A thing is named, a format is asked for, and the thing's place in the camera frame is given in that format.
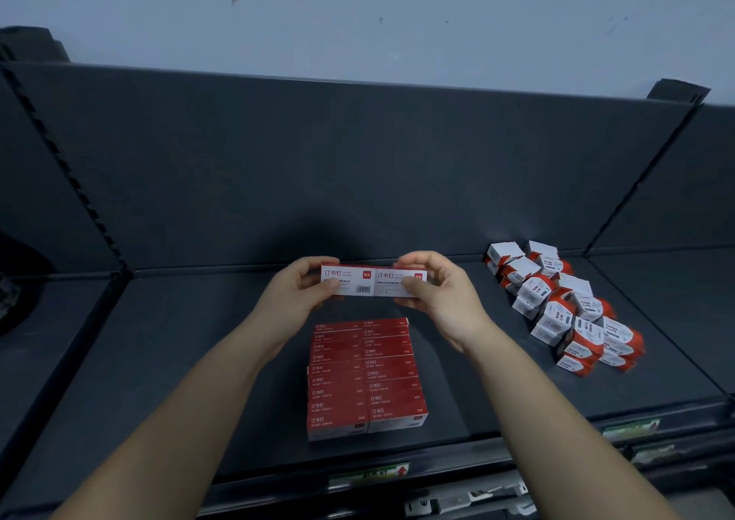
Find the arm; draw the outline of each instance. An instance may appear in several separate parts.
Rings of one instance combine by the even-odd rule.
[[[52,519],[196,517],[258,372],[339,285],[319,283],[308,271],[338,262],[302,258],[276,274],[253,312],[198,361]]]
[[[439,331],[477,368],[503,439],[544,518],[678,518],[668,501],[620,455],[538,365],[482,308],[463,269],[434,252],[409,253],[398,266],[422,266],[437,285],[403,284]]]

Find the wall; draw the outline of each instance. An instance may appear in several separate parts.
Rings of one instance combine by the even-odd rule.
[[[93,64],[735,103],[735,0],[0,0]]]

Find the person's left hand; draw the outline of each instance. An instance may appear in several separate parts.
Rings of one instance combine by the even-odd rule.
[[[320,282],[320,275],[309,271],[339,262],[336,257],[302,257],[293,261],[271,279],[252,313],[237,330],[247,330],[248,336],[261,343],[268,359],[272,359],[304,326],[309,311],[340,287],[337,279]]]

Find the hand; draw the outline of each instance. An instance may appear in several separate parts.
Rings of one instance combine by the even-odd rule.
[[[322,264],[338,264],[336,257],[302,257],[276,273],[263,291],[252,313],[237,328],[248,330],[273,359],[283,345],[304,326],[309,311],[334,294],[340,282],[320,282],[319,274],[308,274]]]
[[[467,273],[444,255],[435,251],[414,251],[400,257],[393,266],[428,270],[429,280],[436,284],[413,276],[403,277],[403,287],[418,299],[397,297],[395,301],[427,313],[455,349],[464,353],[494,327]]]

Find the stack of red boxes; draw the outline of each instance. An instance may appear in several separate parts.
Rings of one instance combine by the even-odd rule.
[[[408,319],[314,327],[309,441],[418,427],[427,415]]]

